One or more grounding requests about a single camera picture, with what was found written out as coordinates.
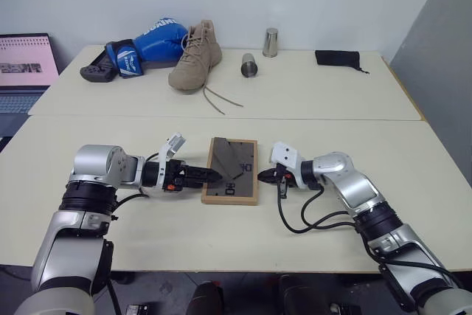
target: boxing glove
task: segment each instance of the boxing glove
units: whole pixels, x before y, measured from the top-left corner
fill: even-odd
[[[182,56],[187,29],[173,18],[161,18],[134,40],[109,42],[105,51],[122,77],[142,75],[142,62],[176,62]]]

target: stainless steel tumbler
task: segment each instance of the stainless steel tumbler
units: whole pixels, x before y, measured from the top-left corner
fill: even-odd
[[[265,31],[265,41],[263,55],[266,57],[275,57],[277,55],[277,36],[279,30],[274,27],[269,27]]]
[[[241,65],[241,73],[245,77],[254,77],[257,74],[257,64],[251,53],[243,55],[243,64]]]

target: drawstring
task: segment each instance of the drawstring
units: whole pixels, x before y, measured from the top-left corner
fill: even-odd
[[[186,46],[185,48],[184,48],[184,39],[187,39],[187,46]],[[204,63],[201,61],[200,57],[197,56],[197,55],[194,55],[194,54],[190,53],[189,50],[188,50],[191,46],[196,46],[198,49],[200,49],[200,45],[201,45],[201,43],[204,41],[204,36],[202,36],[202,37],[200,38],[200,43],[196,43],[196,40],[198,40],[198,39],[199,39],[199,38],[190,38],[190,37],[188,36],[188,34],[185,35],[185,36],[182,38],[181,47],[182,47],[182,49],[184,49],[184,54],[182,55],[181,60],[184,59],[184,56],[185,56],[185,55],[188,55],[188,56],[190,56],[190,57],[192,57],[192,58],[195,58],[195,59],[201,64],[201,66],[205,69],[205,65],[204,65]],[[206,77],[205,77],[205,83],[204,83],[204,96],[205,96],[205,100],[206,100],[216,111],[220,112],[221,114],[225,114],[225,113],[222,112],[222,110],[220,110],[220,109],[208,98],[207,93],[206,93],[206,90],[208,90],[209,92],[211,92],[211,93],[214,94],[215,96],[221,98],[222,100],[227,101],[228,103],[232,103],[233,105],[240,106],[240,107],[244,107],[243,105],[241,105],[241,104],[239,104],[239,103],[235,103],[234,101],[231,101],[231,100],[225,98],[224,96],[221,96],[221,95],[217,94],[216,92],[214,92],[213,90],[211,90],[209,87],[207,87],[208,74],[209,74],[209,71],[210,71],[211,69],[212,69],[212,67],[209,67],[209,68],[208,68],[208,72],[207,72]]]
[[[353,67],[353,68],[354,68],[355,70],[357,70],[358,72],[363,72],[363,73],[366,73],[366,74],[370,74],[369,72],[366,72],[365,70],[362,70],[361,67],[358,67],[358,68]]]

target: tan boot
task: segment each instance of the tan boot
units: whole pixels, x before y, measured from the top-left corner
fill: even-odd
[[[178,90],[196,90],[202,87],[211,68],[220,63],[220,45],[216,42],[211,20],[189,28],[187,46],[177,66],[169,74],[169,85]]]

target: black pouch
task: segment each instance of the black pouch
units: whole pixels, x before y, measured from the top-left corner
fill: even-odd
[[[350,66],[355,70],[370,74],[362,70],[359,63],[359,52],[350,51],[315,51],[316,62],[320,66]]]

